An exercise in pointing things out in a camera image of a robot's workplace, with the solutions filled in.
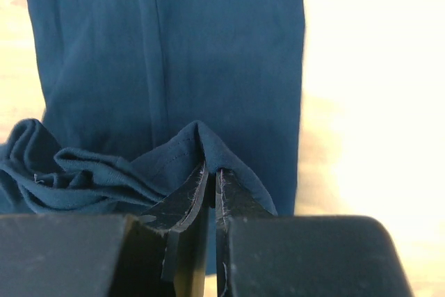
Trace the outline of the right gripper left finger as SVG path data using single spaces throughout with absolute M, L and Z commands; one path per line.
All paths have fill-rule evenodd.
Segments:
M 1 217 L 2 296 L 201 296 L 208 171 L 142 216 Z

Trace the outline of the navy basketball jersey tank top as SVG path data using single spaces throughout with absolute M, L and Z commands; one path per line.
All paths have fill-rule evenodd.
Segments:
M 45 101 L 1 212 L 144 214 L 203 163 L 269 212 L 297 187 L 303 0 L 27 0 Z

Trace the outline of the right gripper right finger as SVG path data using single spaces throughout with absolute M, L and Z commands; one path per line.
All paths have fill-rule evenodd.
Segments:
M 394 242 L 368 216 L 274 216 L 216 177 L 219 296 L 411 296 Z

